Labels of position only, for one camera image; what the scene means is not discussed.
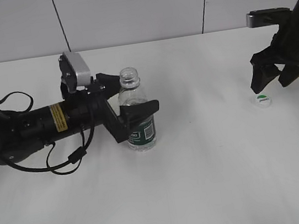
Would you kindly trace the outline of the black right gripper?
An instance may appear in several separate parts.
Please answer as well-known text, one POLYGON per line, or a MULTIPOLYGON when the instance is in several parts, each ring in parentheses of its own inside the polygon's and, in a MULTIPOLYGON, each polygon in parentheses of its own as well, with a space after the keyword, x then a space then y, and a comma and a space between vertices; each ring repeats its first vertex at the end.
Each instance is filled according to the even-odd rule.
POLYGON ((270 46, 254 54, 250 63, 253 68, 250 87, 255 94, 278 76, 280 84, 288 87, 299 78, 299 24, 280 27, 270 46), (282 71, 277 67, 279 64, 285 65, 282 71))

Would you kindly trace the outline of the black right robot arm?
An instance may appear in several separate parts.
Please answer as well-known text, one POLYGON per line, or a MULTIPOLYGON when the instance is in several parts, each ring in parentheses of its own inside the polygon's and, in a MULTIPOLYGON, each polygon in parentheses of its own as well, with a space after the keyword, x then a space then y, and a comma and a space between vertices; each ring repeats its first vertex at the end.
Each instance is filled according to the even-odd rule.
POLYGON ((249 28, 279 26, 270 45, 250 59, 252 91, 260 93, 275 78, 287 87, 299 77, 299 0, 293 9, 253 10, 246 16, 249 28))

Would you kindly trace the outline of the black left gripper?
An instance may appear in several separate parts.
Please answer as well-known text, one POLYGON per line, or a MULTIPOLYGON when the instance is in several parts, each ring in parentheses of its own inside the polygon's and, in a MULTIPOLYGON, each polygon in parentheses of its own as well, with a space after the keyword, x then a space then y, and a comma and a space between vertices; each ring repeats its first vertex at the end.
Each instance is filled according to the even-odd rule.
POLYGON ((104 125, 117 143, 129 137, 129 126, 138 125, 159 111, 159 101, 151 100, 135 105, 120 106, 120 116, 114 112, 108 99, 119 93, 120 76, 97 73, 87 89, 69 93, 65 84, 60 86, 63 96, 62 111, 68 131, 74 133, 104 125))

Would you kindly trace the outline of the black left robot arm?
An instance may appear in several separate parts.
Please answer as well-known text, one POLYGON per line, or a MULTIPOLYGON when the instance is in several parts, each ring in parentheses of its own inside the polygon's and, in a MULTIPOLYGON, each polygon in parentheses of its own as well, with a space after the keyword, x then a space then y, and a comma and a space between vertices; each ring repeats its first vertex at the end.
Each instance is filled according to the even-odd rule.
POLYGON ((104 125, 117 143, 126 141, 132 131, 159 110, 151 100, 120 108, 116 114, 108 99, 120 89, 119 77, 98 73, 87 89, 69 93, 61 87, 64 100, 40 109, 0 110, 0 165, 4 159, 19 163, 51 142, 104 125))

